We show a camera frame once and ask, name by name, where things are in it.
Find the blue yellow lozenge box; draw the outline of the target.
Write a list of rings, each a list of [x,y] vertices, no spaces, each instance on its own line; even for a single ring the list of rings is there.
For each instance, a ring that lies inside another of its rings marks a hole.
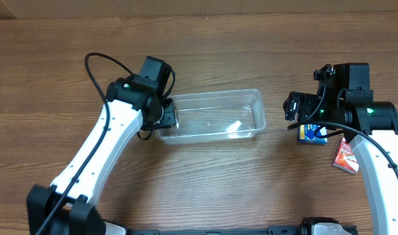
[[[325,127],[322,129],[319,125],[305,124],[301,125],[297,129],[297,141],[304,144],[327,144],[327,138],[320,138],[320,136],[326,135],[327,130]]]

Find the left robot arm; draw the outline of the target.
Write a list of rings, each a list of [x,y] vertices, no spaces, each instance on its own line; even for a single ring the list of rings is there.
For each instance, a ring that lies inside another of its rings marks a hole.
[[[104,220],[97,204],[124,148],[134,136],[176,124],[170,93],[175,72],[148,56],[140,73],[118,78],[99,94],[99,119],[63,172],[49,187],[34,185],[27,198],[31,234],[127,234],[123,225]]]

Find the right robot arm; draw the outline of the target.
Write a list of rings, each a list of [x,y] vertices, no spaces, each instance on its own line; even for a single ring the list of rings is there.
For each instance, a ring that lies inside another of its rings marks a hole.
[[[361,169],[374,234],[398,234],[398,113],[375,101],[368,63],[326,64],[315,70],[315,94],[292,91],[284,101],[288,129],[313,124],[343,134]]]

